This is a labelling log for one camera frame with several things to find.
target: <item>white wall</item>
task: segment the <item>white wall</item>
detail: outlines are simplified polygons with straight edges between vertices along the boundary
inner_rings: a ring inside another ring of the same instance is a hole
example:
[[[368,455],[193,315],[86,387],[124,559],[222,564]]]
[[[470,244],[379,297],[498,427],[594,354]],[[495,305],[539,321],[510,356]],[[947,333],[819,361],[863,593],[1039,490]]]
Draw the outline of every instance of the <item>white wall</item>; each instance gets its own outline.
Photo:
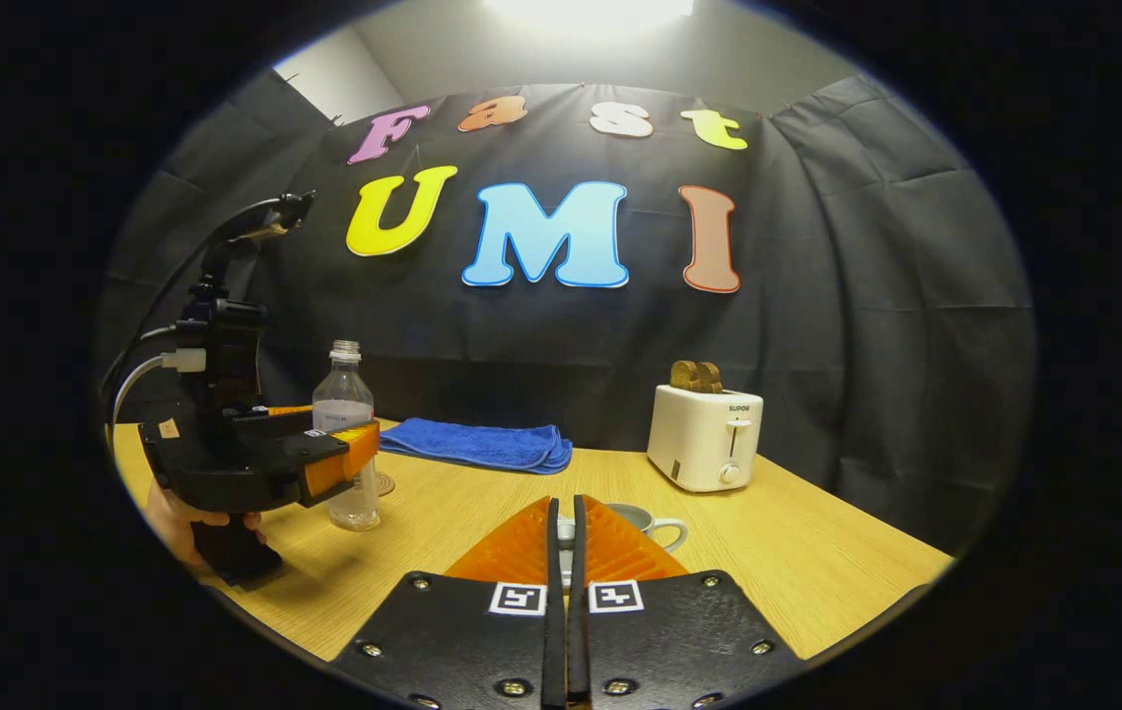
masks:
[[[275,68],[323,116],[339,117],[338,126],[403,103],[353,26],[338,28]]]
[[[826,46],[730,0],[696,0],[692,17],[634,30],[611,13],[539,27],[484,0],[402,0],[353,26],[407,102],[587,81],[774,113],[857,73]]]

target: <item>human hand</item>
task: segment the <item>human hand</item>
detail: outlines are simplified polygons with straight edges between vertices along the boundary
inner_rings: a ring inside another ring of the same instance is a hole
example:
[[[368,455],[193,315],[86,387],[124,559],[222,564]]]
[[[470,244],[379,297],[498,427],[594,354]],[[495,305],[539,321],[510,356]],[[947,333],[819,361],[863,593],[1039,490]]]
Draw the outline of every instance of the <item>human hand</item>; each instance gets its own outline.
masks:
[[[194,545],[192,540],[192,524],[205,523],[209,526],[227,526],[228,513],[208,513],[200,510],[187,502],[176,498],[176,495],[159,486],[158,482],[150,481],[150,495],[145,502],[145,519],[150,523],[150,528],[163,544],[171,551],[176,560],[185,565],[192,565],[199,570],[209,570],[204,559]],[[259,522],[263,522],[263,513],[246,513],[246,527],[255,531],[259,544],[267,544],[267,535],[258,529]]]

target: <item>white toaster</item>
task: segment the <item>white toaster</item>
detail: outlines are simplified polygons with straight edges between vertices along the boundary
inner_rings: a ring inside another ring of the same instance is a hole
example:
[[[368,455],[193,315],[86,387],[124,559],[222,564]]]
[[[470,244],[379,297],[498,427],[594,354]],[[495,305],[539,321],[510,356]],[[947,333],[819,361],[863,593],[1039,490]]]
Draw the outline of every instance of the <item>white toaster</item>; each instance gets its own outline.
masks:
[[[723,390],[702,395],[663,384],[653,396],[647,459],[683,490],[728,490],[749,485],[763,398]]]

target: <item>wooden table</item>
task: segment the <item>wooden table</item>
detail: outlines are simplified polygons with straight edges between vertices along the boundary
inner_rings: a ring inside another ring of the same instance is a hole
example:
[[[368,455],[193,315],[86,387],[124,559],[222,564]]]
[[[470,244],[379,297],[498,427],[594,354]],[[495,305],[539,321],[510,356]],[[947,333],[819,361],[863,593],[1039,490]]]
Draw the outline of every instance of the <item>wooden table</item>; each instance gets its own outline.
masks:
[[[394,424],[381,422],[386,430]],[[137,505],[150,468],[136,424],[119,424],[120,473]],[[854,633],[953,559],[850,507],[760,455],[747,488],[684,494],[643,453],[574,449],[551,477],[457,467],[381,453],[377,471],[395,490],[380,499],[381,525],[368,532],[332,526],[325,505],[264,513],[263,529],[287,569],[255,591],[202,575],[265,625],[331,660],[385,600],[404,572],[441,574],[460,554],[526,504],[544,495],[573,515],[573,496],[634,502],[681,518],[687,543],[674,557],[690,572],[725,570],[800,657]],[[675,531],[660,532],[662,543]]]

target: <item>blue towel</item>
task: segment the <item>blue towel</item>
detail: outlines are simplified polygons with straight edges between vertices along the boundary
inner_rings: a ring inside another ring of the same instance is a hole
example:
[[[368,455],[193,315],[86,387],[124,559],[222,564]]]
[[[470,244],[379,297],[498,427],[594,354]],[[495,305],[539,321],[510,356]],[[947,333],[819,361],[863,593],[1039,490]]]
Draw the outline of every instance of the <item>blue towel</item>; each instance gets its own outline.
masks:
[[[557,473],[570,464],[573,445],[555,426],[531,430],[470,427],[413,417],[381,432],[381,451],[476,467]]]

